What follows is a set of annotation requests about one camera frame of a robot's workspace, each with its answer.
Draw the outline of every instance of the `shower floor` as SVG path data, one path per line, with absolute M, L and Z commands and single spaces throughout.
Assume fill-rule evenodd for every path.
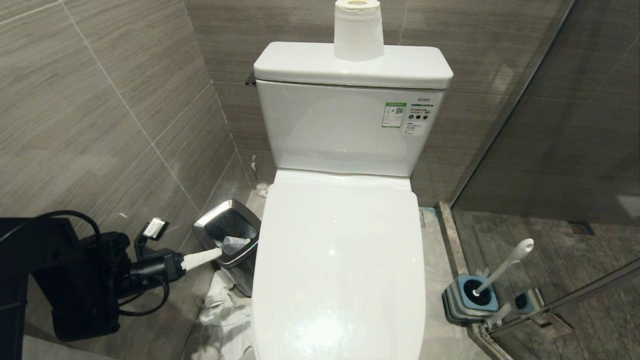
M 495 283 L 500 304 L 537 286 L 550 302 L 640 258 L 640 227 L 591 224 L 574 234 L 562 220 L 453 211 L 469 272 L 495 270 L 521 240 L 535 248 Z M 497 341 L 515 359 L 640 359 L 640 278 L 563 309 L 573 332 L 554 339 L 519 328 Z

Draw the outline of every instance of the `tissue in trash can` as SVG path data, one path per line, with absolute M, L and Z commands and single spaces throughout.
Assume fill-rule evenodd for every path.
M 225 254 L 233 254 L 243 248 L 246 244 L 250 243 L 251 239 L 225 236 L 225 239 L 222 242 L 218 240 L 214 240 L 214 242 L 216 243 L 216 246 L 219 247 Z

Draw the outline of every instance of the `stainless steel trash can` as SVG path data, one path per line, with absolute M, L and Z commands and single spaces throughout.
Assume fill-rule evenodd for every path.
M 244 296 L 251 297 L 260 219 L 244 204 L 230 199 L 211 209 L 193 224 L 193 232 L 207 250 L 219 247 L 216 243 L 221 244 L 226 236 L 251 239 L 248 244 L 233 251 L 220 247 L 223 254 L 216 259 L 235 287 Z

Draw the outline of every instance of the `glass panel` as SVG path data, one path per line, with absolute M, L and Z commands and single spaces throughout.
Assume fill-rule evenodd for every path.
M 549 303 L 640 258 L 640 5 L 577 1 L 452 210 L 472 275 L 534 250 L 494 284 Z M 640 282 L 564 309 L 568 334 L 525 325 L 497 341 L 517 359 L 640 358 Z

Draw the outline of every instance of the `toilet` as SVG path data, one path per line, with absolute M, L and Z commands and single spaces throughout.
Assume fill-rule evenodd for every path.
M 453 73 L 434 47 L 343 61 L 273 42 L 254 73 L 278 167 L 255 264 L 259 360 L 416 360 L 426 311 L 409 177 Z

